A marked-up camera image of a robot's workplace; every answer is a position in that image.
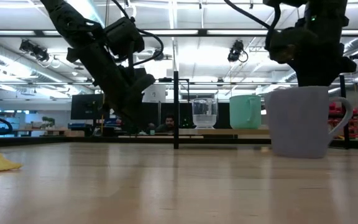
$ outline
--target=mug handle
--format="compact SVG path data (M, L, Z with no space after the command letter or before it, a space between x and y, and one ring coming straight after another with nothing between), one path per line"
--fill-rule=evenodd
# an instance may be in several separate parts
M250 122L252 118L255 117L254 110L252 109L252 103L251 101L254 101L254 98L248 99L247 102L249 103L249 108L251 110L251 113L249 114L249 117L247 118L247 122Z
M332 129L329 132L329 137L331 139L333 139L335 133L337 133L341 128L343 128L345 125L347 125L349 120L353 117L353 107L347 99L345 99L343 97L334 97L329 100L330 103L332 103L334 101L341 102L345 106L346 113L345 113L345 116L343 117L342 121L334 129Z

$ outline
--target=man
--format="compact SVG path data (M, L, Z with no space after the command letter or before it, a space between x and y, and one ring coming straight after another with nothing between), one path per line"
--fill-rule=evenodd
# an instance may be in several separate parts
M165 123L161 124L156 130L156 133L172 133L175 128L175 120L172 114L165 117Z

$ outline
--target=wooden table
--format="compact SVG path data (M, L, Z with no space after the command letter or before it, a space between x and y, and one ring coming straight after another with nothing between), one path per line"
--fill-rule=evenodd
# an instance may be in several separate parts
M24 166L0 172L0 223L358 223L358 149L288 159L254 147L3 147Z

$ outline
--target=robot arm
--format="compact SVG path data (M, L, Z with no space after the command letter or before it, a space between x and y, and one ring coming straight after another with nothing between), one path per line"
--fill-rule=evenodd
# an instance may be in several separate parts
M229 0L225 2L250 17ZM306 4L305 17L294 27L275 32L281 3L294 7ZM340 73L356 70L356 63L343 57L344 45L340 43L342 28L349 23L345 16L347 0L264 0L264 4L275 9L271 26L255 20L269 30L265 48L271 60L294 69L299 86L329 86Z
M123 17L103 29L95 21L85 19L64 0L41 0L60 35L70 44L67 60L80 60L91 76L94 85L106 95L108 106L114 112L139 127L141 120L142 92L155 82L144 68L134 69L133 53L144 50L144 41L134 25L134 18ZM110 54L128 58L129 67L116 65Z

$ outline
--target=clear glass pitcher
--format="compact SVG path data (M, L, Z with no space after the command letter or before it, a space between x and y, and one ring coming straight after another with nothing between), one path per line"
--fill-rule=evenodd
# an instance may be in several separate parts
M213 129L218 115L218 101L212 98L200 98L193 100L191 104L196 129Z

